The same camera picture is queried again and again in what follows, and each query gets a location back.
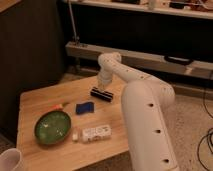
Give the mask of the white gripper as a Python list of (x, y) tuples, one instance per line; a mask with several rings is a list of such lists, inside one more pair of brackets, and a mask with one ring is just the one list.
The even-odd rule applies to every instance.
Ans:
[[(97, 75), (98, 89), (104, 91), (106, 87), (112, 82), (112, 73), (104, 69), (101, 69)], [(106, 101), (111, 102), (113, 100), (113, 94), (105, 91), (103, 94), (95, 88), (92, 88), (90, 95), (97, 98), (105, 98)]]

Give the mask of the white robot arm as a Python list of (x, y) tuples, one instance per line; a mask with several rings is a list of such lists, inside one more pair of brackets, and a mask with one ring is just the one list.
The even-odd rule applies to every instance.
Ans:
[(98, 87), (90, 94), (111, 102), (106, 91), (117, 75), (126, 82), (121, 108), (127, 129), (128, 146), (134, 171), (180, 171), (163, 117), (163, 110), (175, 100), (173, 87), (167, 82), (121, 63), (117, 53), (98, 57)]

